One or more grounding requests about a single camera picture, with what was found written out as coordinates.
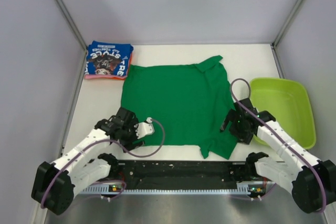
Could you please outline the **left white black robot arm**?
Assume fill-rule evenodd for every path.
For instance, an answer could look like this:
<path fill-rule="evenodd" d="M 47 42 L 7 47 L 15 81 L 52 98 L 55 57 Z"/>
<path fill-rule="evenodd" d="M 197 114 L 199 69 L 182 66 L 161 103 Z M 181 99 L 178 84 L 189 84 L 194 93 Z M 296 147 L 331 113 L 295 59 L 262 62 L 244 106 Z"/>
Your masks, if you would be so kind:
<path fill-rule="evenodd" d="M 101 179 L 117 178 L 119 165 L 110 153 L 112 145 L 131 151 L 142 146 L 143 137 L 152 133 L 152 118 L 140 122 L 135 113 L 120 107 L 116 115 L 98 121 L 89 134 L 62 157 L 38 166 L 32 199 L 56 215 L 63 214 L 85 188 Z"/>

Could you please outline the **green t-shirt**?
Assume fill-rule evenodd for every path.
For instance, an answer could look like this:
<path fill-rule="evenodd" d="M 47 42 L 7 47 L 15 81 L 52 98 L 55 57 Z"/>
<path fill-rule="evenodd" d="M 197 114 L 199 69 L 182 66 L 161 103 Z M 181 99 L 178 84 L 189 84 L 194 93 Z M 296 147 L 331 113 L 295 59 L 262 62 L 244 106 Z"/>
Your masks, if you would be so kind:
<path fill-rule="evenodd" d="M 203 158 L 210 153 L 230 158 L 237 140 L 228 130 L 219 131 L 234 107 L 222 58 L 191 65 L 130 66 L 121 106 L 139 121 L 151 117 L 164 127 L 145 139 L 146 146 L 195 145 Z"/>

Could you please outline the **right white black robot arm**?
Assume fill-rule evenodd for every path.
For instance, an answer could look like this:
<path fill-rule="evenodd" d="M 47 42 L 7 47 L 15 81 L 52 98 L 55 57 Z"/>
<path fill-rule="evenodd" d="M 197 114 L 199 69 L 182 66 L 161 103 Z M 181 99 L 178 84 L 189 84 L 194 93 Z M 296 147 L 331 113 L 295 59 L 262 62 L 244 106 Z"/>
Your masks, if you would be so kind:
<path fill-rule="evenodd" d="M 225 130 L 244 144 L 256 136 L 281 158 L 277 162 L 264 152 L 250 153 L 245 161 L 248 178 L 265 177 L 275 182 L 307 214 L 324 211 L 335 203 L 335 164 L 309 153 L 271 113 L 253 107 L 249 98 L 234 103 L 220 127 L 221 132 Z"/>

